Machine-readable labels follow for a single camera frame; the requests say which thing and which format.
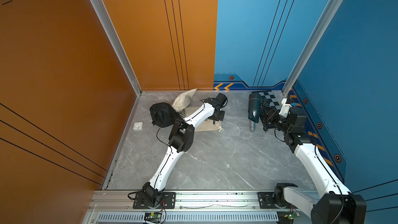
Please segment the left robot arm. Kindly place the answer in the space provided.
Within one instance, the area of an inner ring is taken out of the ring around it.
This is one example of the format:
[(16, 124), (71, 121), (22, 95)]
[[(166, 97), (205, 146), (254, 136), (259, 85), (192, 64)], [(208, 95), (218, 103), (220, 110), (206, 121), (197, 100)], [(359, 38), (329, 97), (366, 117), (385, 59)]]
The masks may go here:
[(222, 121), (228, 98), (220, 93), (216, 97), (210, 97), (202, 102), (202, 106), (185, 118), (174, 118), (174, 124), (169, 135), (167, 152), (154, 176), (146, 182), (142, 190), (133, 192), (127, 197), (134, 202), (134, 209), (162, 209), (173, 208), (171, 203), (166, 204), (162, 199), (166, 183), (179, 158), (187, 152), (193, 144), (195, 129), (205, 120)]

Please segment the beige printed drawstring pouch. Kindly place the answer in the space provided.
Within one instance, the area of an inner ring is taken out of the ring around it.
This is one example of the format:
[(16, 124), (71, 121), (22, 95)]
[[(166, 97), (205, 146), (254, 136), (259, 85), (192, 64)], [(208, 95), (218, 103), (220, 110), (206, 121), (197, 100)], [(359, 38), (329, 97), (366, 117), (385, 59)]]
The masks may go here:
[[(199, 107), (187, 107), (181, 113), (185, 118), (192, 115), (196, 112)], [(206, 119), (199, 126), (195, 127), (195, 132), (204, 132), (204, 131), (222, 131), (221, 121), (213, 121)]]

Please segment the black hair dryer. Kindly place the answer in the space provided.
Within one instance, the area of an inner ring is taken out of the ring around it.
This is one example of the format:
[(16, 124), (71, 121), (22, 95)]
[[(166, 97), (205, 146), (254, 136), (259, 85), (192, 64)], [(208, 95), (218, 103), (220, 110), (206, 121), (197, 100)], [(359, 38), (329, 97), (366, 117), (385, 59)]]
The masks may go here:
[(254, 123), (259, 122), (261, 113), (262, 95), (258, 92), (251, 93), (248, 100), (248, 119)]

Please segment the black drawstring pouch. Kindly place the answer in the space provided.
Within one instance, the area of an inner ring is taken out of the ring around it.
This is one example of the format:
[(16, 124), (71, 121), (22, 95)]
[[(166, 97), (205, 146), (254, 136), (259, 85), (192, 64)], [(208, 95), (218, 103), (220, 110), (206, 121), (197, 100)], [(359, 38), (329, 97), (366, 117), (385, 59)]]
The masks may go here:
[(169, 103), (156, 103), (150, 107), (152, 124), (161, 128), (173, 125), (176, 120), (182, 121), (179, 114)]

